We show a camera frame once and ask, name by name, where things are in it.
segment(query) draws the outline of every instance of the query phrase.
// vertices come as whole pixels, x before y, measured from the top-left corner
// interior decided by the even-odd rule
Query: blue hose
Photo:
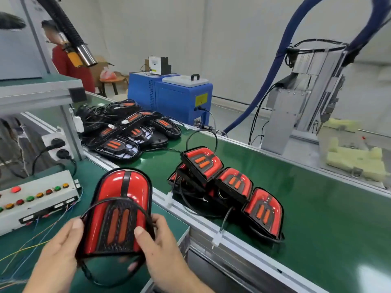
[[[286,54],[286,49],[289,47],[293,35],[295,34],[299,24],[307,13],[319,4],[323,0],[305,0],[296,12],[293,14],[291,20],[289,21],[284,35],[282,36],[280,46],[278,47],[277,55],[271,65],[270,71],[267,74],[265,82],[263,83],[261,89],[257,93],[254,100],[251,102],[250,106],[243,112],[242,115],[238,117],[233,123],[231,123],[225,130],[224,133],[229,133],[233,128],[237,127],[243,120],[245,120],[250,113],[257,107],[258,103],[267,93],[269,87],[273,84],[274,79],[276,78],[277,72],[281,67],[281,64],[284,60]],[[372,14],[369,18],[367,25],[362,29],[362,31],[357,35],[357,37],[349,44],[346,48],[347,51],[352,51],[357,48],[365,46],[372,36],[376,33],[377,29],[381,26],[383,21],[386,19],[389,12],[389,0],[372,0]]]

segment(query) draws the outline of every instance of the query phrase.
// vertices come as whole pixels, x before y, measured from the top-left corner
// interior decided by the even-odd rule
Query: flexible hose
[[[37,0],[39,4],[47,11],[51,18],[55,21],[60,30],[66,35],[73,47],[78,47],[84,44],[79,33],[66,16],[63,9],[58,5],[56,0]]]
[[[243,112],[243,114],[240,115],[226,129],[224,129],[224,133],[229,133],[233,128],[237,127],[237,125],[239,125],[243,120],[245,120],[257,107],[258,103],[262,100],[267,90],[272,85],[277,75],[277,72],[280,69],[281,64],[284,60],[286,49],[289,47],[293,35],[299,27],[301,21],[307,15],[307,13],[321,1],[323,0],[305,0],[293,14],[282,36],[280,46],[278,47],[277,55],[271,65],[270,71],[267,74],[267,77],[261,89],[255,96],[254,100],[251,102],[250,106],[248,106],[248,108]],[[364,29],[347,47],[348,51],[353,51],[356,48],[363,47],[366,43],[368,43],[368,41],[372,38],[372,36],[376,33],[377,29],[386,19],[387,14],[389,12],[389,3],[389,0],[372,0],[373,10],[371,17],[369,18],[369,21],[364,27]]]

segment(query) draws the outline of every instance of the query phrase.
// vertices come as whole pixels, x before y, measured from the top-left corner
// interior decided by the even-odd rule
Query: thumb
[[[146,232],[144,228],[137,226],[134,229],[134,237],[146,257],[157,252],[157,244],[155,244],[149,233]]]
[[[72,223],[68,237],[63,243],[60,252],[75,256],[77,247],[81,241],[84,232],[84,223],[80,218],[76,218]]]

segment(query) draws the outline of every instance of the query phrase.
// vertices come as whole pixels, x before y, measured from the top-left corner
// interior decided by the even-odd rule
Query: person
[[[187,266],[166,219],[152,214],[156,224],[156,240],[142,227],[134,236],[145,254],[149,274],[155,284],[167,293],[213,293]],[[76,249],[83,236],[80,218],[71,219],[43,247],[23,293],[68,292],[76,273]]]
[[[49,42],[56,44],[53,48],[52,61],[61,75],[81,79],[85,91],[95,93],[95,84],[91,71],[87,67],[76,68],[69,59],[61,45],[58,29],[53,20],[42,21],[42,28]]]

